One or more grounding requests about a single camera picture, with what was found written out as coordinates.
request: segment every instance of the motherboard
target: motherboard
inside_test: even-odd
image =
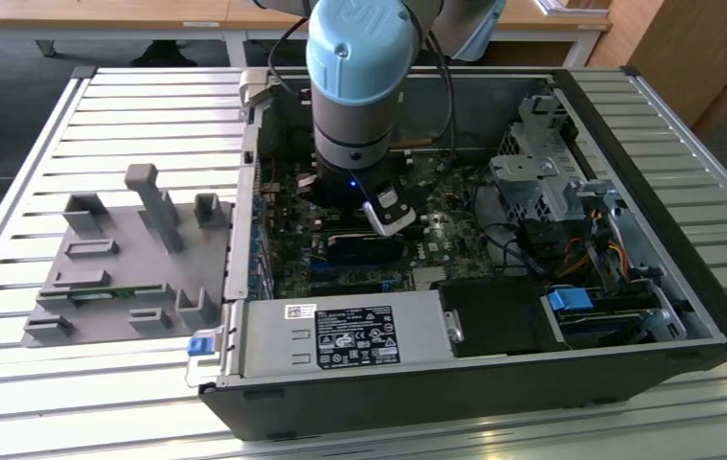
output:
[[[393,154],[406,166],[407,188],[438,180],[439,150]],[[262,168],[258,218],[275,298],[427,290],[437,281],[494,273],[471,210],[477,167],[446,172],[417,222],[393,238],[374,233],[362,212],[342,214],[297,196],[295,178],[307,170],[281,158]]]

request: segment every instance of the metal slotted table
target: metal slotted table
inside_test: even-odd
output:
[[[573,74],[727,289],[727,173],[641,78]],[[131,163],[151,162],[175,202],[205,191],[234,200],[239,75],[100,69],[68,84],[0,205],[0,457],[727,456],[727,363],[625,403],[245,443],[186,384],[186,338],[19,347],[67,227],[59,212],[70,193],[99,191],[108,206],[137,204],[123,174]],[[605,165],[590,148],[586,154],[604,177]]]

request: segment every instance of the blue latch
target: blue latch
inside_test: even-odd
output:
[[[554,311],[561,310],[589,310],[593,308],[592,297],[586,289],[581,287],[564,287],[550,294],[548,300]]]
[[[215,337],[191,337],[187,344],[187,355],[190,357],[215,355]]]

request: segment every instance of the barcode sticker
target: barcode sticker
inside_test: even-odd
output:
[[[315,309],[318,304],[295,304],[285,306],[286,319],[309,319],[315,318]]]
[[[222,27],[221,22],[185,22],[185,27]]]

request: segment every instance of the white label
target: white label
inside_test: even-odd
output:
[[[315,317],[318,304],[285,305],[286,319],[309,319]]]
[[[221,22],[185,22],[185,27],[222,27]]]
[[[80,295],[72,295],[72,300],[100,300],[100,299],[112,299],[112,295],[99,293],[99,294],[80,294]]]

